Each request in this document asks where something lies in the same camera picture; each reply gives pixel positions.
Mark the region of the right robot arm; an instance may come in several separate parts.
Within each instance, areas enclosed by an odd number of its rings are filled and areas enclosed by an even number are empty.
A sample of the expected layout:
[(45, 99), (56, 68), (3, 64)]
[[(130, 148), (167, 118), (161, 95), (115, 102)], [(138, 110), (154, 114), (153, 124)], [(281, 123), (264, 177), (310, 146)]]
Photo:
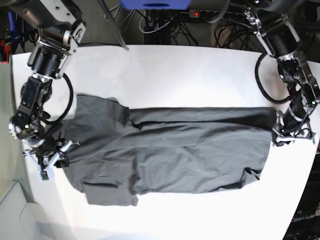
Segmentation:
[[(31, 148), (30, 154), (37, 157), (41, 171), (45, 171), (49, 163), (65, 166), (66, 151), (73, 142), (62, 143), (52, 135), (61, 129), (61, 121), (74, 98), (65, 69), (86, 31), (82, 12), (72, 0), (3, 0), (0, 3), (37, 29), (39, 36), (27, 62), (32, 75), (21, 88), (20, 104), (10, 118), (9, 132)], [(51, 97), (53, 80), (61, 78), (69, 88), (69, 102), (63, 114), (50, 121), (44, 103)]]

